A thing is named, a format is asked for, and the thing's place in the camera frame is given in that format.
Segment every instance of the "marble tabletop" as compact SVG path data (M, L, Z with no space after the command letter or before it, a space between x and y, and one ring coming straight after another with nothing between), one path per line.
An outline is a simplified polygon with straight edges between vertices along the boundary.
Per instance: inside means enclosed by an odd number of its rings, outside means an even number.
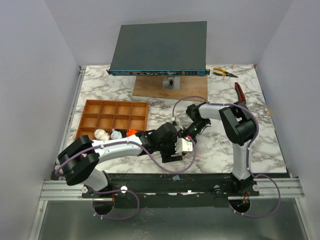
M67 144L75 140L86 100L145 101L149 103L147 130L157 129L171 121L172 107L177 100L133 96L135 76L112 76L109 65L87 66ZM212 103L233 103L238 96L235 82L240 83L247 100L247 107L257 117L260 132L252 145L251 167L254 173L285 173L286 164L280 151L274 126L270 118L258 77L253 65L215 66L235 74L238 78L208 76L208 100ZM212 72L213 65L207 69ZM181 101L176 107L176 117L187 126L191 120L186 115L192 101ZM211 127L197 137L197 155L193 166L185 173L230 173L233 167L233 148L222 122L211 120ZM182 161L163 164L160 153L153 154L167 169L178 171L189 165L192 153ZM165 173L147 155L121 157L100 163L96 167L108 173Z

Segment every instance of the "wooden compartment box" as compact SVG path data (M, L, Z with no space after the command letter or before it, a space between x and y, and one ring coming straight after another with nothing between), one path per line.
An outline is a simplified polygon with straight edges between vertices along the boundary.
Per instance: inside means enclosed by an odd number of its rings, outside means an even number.
M103 129L111 134L112 129L147 129L149 105L140 101L87 100L75 138L88 135L95 140L95 131Z

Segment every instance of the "red tool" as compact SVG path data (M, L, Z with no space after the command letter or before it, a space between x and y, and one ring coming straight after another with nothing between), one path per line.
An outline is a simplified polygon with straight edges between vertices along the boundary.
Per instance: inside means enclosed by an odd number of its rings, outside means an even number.
M236 82L236 83L234 84L234 89L235 89L235 91L236 91L236 94L238 95L238 101L244 101L244 103L246 104L246 103L247 103L246 97L245 97L245 95L244 95L244 92L243 92L242 89L241 89L240 84Z

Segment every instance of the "wall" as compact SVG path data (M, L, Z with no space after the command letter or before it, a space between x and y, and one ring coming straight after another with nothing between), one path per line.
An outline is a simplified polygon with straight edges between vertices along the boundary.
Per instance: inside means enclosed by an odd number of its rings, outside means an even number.
M0 238L28 239L79 68L42 0L1 1Z
M45 0L79 65L110 64L121 25L190 21L208 21L208 64L256 64L291 2Z
M289 170L320 237L320 1L294 0L257 65Z

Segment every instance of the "pliers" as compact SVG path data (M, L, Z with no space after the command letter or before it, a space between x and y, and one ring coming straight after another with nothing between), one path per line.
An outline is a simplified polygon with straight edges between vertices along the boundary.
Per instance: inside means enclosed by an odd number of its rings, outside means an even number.
M217 70L217 71L222 72L222 73L219 73L219 72L213 71L212 73L213 73L214 75L217 75L217 76L227 76L227 77L231 77L231 78L237 78L236 75L233 75L232 73L227 72L227 71L223 70L223 69L220 68L220 67L214 67L213 70Z

